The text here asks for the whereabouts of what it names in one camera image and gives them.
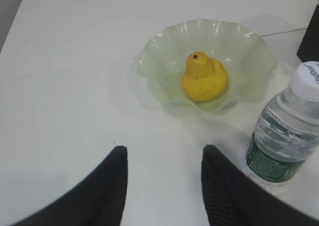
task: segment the water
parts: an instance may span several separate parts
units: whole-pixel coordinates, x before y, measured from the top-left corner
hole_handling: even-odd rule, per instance
[[[319,144],[319,103],[283,90],[265,106],[253,139],[247,175],[265,189],[284,188]]]

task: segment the white bottle cap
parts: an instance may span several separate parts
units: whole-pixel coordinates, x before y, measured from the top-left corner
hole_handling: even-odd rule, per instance
[[[290,87],[298,97],[319,102],[319,62],[305,62],[297,68]]]

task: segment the yellow peach-shaped object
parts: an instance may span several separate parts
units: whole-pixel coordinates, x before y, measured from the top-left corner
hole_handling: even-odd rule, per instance
[[[227,87],[227,72],[221,62],[203,52],[189,55],[181,79],[185,94],[196,102],[207,102],[221,95]]]

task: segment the black object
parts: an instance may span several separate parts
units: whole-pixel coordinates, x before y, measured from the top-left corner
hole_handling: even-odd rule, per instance
[[[302,62],[319,61],[319,6],[316,6],[297,56]]]
[[[203,151],[202,190],[211,226],[319,226],[252,182],[213,145]]]
[[[79,185],[14,226],[119,226],[128,183],[127,149],[115,147]]]

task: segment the plastic bottle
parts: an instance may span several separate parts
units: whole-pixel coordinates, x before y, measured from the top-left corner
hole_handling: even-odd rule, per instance
[[[246,173],[266,189],[282,186],[318,144],[319,62],[306,62],[259,116],[246,155]]]

